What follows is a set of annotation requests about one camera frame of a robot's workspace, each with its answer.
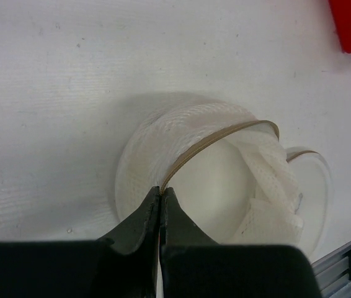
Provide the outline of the white mesh laundry bag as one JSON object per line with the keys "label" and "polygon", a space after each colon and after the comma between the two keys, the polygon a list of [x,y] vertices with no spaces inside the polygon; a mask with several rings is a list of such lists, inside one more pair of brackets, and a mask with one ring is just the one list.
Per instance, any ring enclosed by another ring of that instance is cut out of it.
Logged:
{"label": "white mesh laundry bag", "polygon": [[120,159],[115,202],[127,218],[154,186],[220,244],[286,244],[314,260],[333,201],[331,172],[316,151],[284,148],[278,127],[219,100],[153,110]]}

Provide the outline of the aluminium mounting rail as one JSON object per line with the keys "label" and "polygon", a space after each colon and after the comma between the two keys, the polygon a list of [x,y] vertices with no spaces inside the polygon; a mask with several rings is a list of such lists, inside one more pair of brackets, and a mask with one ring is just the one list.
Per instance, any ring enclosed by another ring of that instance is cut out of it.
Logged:
{"label": "aluminium mounting rail", "polygon": [[351,242],[313,263],[314,275],[323,297],[351,297],[349,251]]}

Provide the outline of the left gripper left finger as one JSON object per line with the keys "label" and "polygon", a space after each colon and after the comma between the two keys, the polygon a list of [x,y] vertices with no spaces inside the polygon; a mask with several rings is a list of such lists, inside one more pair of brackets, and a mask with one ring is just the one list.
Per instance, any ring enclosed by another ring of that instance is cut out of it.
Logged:
{"label": "left gripper left finger", "polygon": [[155,297],[160,193],[96,240],[0,242],[0,297]]}

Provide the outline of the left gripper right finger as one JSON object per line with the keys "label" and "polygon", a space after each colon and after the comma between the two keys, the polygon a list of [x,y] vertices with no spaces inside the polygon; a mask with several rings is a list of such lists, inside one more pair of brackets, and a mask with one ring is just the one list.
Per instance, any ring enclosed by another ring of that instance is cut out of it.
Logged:
{"label": "left gripper right finger", "polygon": [[164,297],[320,297],[305,255],[287,245],[220,245],[162,195],[160,265]]}

